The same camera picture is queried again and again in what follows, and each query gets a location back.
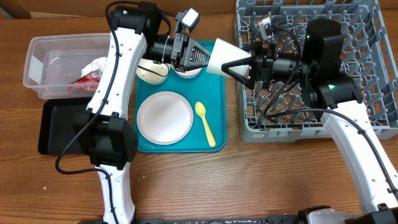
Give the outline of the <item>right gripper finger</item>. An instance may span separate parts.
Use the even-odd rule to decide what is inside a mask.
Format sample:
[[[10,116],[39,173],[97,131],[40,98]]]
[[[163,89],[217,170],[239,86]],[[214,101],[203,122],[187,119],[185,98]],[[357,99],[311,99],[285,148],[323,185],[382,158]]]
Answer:
[[[245,45],[241,48],[241,50],[244,50],[245,52],[249,53],[259,53],[261,52],[263,48],[263,42],[254,42],[249,45]]]
[[[252,89],[251,78],[245,77],[247,71],[249,70],[249,68],[246,68],[246,65],[250,66],[251,64],[252,64],[252,57],[233,60],[230,62],[223,63],[221,65],[221,71],[229,75],[230,77],[234,78],[236,81],[244,85],[246,88]],[[244,67],[244,70],[242,72],[237,72],[234,70],[234,68],[242,66]]]

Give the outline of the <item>pink bowl with nuts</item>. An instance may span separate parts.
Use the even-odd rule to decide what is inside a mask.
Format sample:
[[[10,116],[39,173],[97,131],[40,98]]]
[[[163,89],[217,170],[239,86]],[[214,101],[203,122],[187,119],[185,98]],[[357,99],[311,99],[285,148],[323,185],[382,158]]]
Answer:
[[[199,73],[201,72],[200,68],[194,69],[194,70],[189,70],[186,72],[179,72],[175,70],[175,73],[182,77],[182,78],[186,78],[186,79],[190,79],[190,78],[195,78]]]

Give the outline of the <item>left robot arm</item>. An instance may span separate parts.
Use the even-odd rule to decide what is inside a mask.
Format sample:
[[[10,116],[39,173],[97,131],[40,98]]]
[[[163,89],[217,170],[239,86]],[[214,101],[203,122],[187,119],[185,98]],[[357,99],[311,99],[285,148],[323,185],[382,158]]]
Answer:
[[[116,1],[105,9],[110,28],[109,50],[99,85],[84,112],[73,118],[82,153],[90,158],[101,181],[101,223],[132,223],[129,166],[138,135],[128,122],[129,99],[141,59],[171,64],[186,72],[208,65],[210,52],[189,37],[200,20],[194,9],[175,16],[174,34],[160,34],[163,10],[152,2]]]

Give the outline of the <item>white paper cup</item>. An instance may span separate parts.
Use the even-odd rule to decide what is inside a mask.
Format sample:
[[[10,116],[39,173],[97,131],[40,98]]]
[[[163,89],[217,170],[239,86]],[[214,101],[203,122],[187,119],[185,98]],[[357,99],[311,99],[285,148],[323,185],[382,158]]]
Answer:
[[[249,52],[244,51],[239,47],[230,44],[229,42],[217,38],[206,71],[214,75],[229,77],[227,73],[221,70],[221,65],[223,63],[232,62],[248,57],[251,57],[251,54]]]

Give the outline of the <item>white napkin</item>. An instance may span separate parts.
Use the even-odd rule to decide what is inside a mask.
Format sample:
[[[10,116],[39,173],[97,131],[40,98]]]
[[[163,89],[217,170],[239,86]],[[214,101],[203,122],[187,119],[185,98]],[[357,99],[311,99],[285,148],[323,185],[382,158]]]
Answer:
[[[103,72],[104,66],[106,65],[106,61],[107,61],[107,57],[100,57],[100,58],[94,59],[92,62],[90,62],[84,68],[82,68],[81,77],[84,77],[85,75],[89,74],[90,72],[97,71],[97,70]]]

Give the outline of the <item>yellow plastic spoon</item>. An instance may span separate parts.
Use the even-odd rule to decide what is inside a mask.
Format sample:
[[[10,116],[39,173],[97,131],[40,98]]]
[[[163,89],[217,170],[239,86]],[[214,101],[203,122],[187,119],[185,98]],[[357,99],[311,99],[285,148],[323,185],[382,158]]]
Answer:
[[[205,106],[203,105],[202,102],[197,101],[195,103],[195,112],[202,120],[203,127],[204,127],[204,130],[205,130],[205,134],[206,134],[206,138],[207,138],[209,146],[210,147],[215,147],[216,146],[216,141],[215,141],[213,133],[211,132],[211,129],[210,129],[209,125],[208,125],[208,122],[206,120],[206,109],[205,109]]]

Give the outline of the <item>red ketchup packet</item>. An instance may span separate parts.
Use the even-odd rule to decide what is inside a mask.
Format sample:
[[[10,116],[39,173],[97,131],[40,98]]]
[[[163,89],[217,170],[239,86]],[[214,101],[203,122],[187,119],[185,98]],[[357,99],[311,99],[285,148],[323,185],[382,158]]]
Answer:
[[[87,91],[95,91],[97,86],[101,80],[102,71],[95,70],[86,75],[83,75],[77,81],[73,82],[73,86],[69,87],[69,91],[73,90],[87,90]]]

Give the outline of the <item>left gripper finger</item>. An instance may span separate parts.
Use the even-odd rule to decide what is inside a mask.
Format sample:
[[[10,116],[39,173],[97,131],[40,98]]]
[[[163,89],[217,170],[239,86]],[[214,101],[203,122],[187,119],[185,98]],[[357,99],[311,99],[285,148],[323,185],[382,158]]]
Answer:
[[[187,54],[189,62],[209,62],[211,57],[211,52],[193,39],[188,41]]]
[[[182,64],[182,72],[187,72],[190,70],[195,70],[198,68],[203,68],[203,67],[207,67],[209,64],[208,60],[205,61],[191,61],[191,60],[186,60],[183,62]]]

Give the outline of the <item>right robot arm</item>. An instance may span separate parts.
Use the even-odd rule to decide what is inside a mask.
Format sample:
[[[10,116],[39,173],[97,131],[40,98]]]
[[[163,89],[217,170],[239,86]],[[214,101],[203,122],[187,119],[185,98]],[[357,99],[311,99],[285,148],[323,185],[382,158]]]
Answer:
[[[244,48],[250,57],[225,62],[221,71],[248,88],[256,81],[299,80],[305,111],[313,113],[330,133],[358,192],[360,216],[329,206],[300,210],[294,223],[396,223],[397,171],[371,126],[357,84],[342,72],[340,23],[315,19],[307,24],[296,55],[279,57],[274,46],[256,42]]]

